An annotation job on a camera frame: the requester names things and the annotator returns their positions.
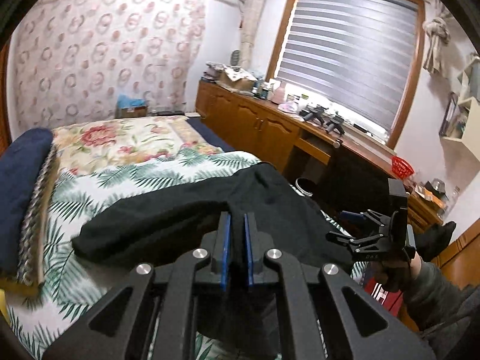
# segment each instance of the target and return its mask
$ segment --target white wall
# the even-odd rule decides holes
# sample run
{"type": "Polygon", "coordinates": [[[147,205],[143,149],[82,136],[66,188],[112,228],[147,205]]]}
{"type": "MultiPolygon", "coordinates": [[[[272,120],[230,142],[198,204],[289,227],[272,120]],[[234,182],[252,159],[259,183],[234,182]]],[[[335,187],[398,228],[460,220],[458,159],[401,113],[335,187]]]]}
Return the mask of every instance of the white wall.
{"type": "MultiPolygon", "coordinates": [[[[266,0],[253,52],[252,68],[266,73],[287,0],[266,0]]],[[[433,7],[426,4],[426,19],[434,17],[433,7]]],[[[445,49],[449,77],[456,77],[474,51],[469,38],[454,20],[449,23],[452,36],[445,49]]],[[[425,50],[428,51],[428,38],[425,50]]],[[[480,216],[480,163],[468,151],[445,145],[438,130],[443,120],[450,92],[450,81],[421,71],[417,92],[395,151],[406,159],[423,181],[439,178],[445,181],[447,193],[455,186],[461,196],[448,220],[457,222],[452,240],[457,239],[480,216]]]]}
{"type": "MultiPolygon", "coordinates": [[[[205,62],[229,63],[230,54],[240,47],[241,22],[237,0],[205,0],[205,33],[202,46],[195,62],[189,70],[185,99],[187,111],[193,111],[198,88],[198,80],[205,70],[205,62]]],[[[12,139],[16,139],[21,131],[18,128],[18,118],[15,110],[13,91],[13,59],[15,58],[15,30],[11,42],[7,66],[7,110],[12,139]]]]}

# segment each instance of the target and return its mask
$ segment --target metal bolt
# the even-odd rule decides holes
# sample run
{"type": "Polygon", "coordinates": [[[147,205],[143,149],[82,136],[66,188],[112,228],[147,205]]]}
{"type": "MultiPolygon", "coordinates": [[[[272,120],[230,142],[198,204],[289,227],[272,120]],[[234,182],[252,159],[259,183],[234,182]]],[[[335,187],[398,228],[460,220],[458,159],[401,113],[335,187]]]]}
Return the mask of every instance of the metal bolt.
{"type": "Polygon", "coordinates": [[[150,264],[143,263],[137,265],[137,268],[135,270],[139,275],[146,275],[150,273],[150,271],[152,270],[152,266],[150,264]]]}
{"type": "Polygon", "coordinates": [[[207,256],[208,252],[205,249],[199,247],[198,249],[195,249],[192,254],[196,259],[202,259],[207,256]]]}
{"type": "Polygon", "coordinates": [[[335,264],[325,264],[323,266],[323,271],[327,275],[336,275],[338,273],[338,267],[335,264]]]}
{"type": "Polygon", "coordinates": [[[280,257],[282,257],[282,251],[281,250],[278,250],[278,249],[270,249],[268,252],[267,252],[267,256],[270,257],[271,259],[279,259],[280,257]]]}

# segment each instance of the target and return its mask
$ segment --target red plastic basket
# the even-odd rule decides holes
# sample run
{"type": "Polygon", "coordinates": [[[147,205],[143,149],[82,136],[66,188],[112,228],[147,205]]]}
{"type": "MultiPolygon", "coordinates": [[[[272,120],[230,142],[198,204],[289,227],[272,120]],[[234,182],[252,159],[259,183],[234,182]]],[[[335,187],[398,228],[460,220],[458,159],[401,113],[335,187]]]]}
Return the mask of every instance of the red plastic basket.
{"type": "Polygon", "coordinates": [[[410,164],[400,157],[392,157],[392,172],[404,180],[415,173],[410,164]]]}

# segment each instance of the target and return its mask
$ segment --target striped blind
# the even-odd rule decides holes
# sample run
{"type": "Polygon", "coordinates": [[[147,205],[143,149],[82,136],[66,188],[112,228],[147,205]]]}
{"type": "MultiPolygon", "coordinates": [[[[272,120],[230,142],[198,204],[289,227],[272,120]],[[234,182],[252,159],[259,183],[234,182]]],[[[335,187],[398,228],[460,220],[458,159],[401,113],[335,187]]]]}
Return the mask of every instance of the striped blind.
{"type": "Polygon", "coordinates": [[[390,131],[415,49],[407,0],[298,0],[276,76],[390,131]]]}

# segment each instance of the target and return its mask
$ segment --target navy blue blanket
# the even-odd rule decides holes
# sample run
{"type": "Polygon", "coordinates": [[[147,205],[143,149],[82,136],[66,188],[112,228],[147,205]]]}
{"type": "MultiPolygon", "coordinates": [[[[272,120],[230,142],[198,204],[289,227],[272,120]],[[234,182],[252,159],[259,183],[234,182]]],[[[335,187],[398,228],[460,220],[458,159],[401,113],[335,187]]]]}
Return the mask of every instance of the navy blue blanket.
{"type": "Polygon", "coordinates": [[[17,272],[20,227],[52,141],[50,130],[33,128],[0,157],[0,271],[9,275],[17,272]]]}
{"type": "Polygon", "coordinates": [[[202,137],[215,147],[220,147],[225,153],[234,152],[235,149],[210,130],[205,124],[202,123],[200,117],[189,117],[187,123],[193,127],[202,137]]]}

